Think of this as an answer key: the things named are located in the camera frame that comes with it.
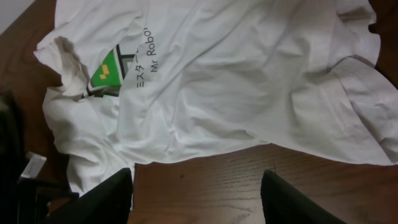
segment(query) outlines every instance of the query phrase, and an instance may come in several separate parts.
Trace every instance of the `white t-shirt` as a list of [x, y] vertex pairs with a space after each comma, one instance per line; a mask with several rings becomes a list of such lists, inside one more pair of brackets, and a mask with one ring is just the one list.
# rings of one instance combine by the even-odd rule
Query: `white t-shirt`
[[[398, 92], [368, 66], [380, 46], [372, 22], [367, 0], [58, 0], [35, 55], [62, 76], [43, 109], [71, 154], [72, 190], [135, 163], [270, 142], [397, 163]], [[115, 63], [128, 67], [118, 96], [88, 96], [96, 71], [107, 79], [109, 54], [134, 54]]]

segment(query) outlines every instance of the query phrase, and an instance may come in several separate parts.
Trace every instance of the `white fabric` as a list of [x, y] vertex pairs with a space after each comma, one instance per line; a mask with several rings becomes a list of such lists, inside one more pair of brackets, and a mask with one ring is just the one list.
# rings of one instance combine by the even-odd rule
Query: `white fabric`
[[[364, 64], [380, 45], [367, 0], [58, 0], [55, 21], [35, 55], [62, 76], [43, 110], [71, 154], [73, 191], [134, 163], [270, 142], [353, 164], [398, 161], [398, 92]], [[80, 99], [120, 42], [138, 50], [131, 67], [144, 67], [145, 86], [129, 69], [119, 97]]]

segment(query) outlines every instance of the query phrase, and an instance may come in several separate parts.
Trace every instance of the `table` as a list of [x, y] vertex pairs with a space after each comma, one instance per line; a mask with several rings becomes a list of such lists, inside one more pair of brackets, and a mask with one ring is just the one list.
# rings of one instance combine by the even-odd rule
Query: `table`
[[[398, 1], [371, 1], [381, 35], [377, 69], [398, 86]], [[53, 29], [55, 0], [36, 2], [0, 36], [0, 92], [12, 92], [24, 119], [24, 149], [48, 157], [41, 179], [67, 184], [67, 157], [53, 145], [42, 112], [59, 76], [33, 55]], [[347, 223], [398, 222], [398, 166], [351, 165], [275, 145], [192, 159], [137, 165], [130, 224], [264, 223], [260, 184], [272, 169]]]

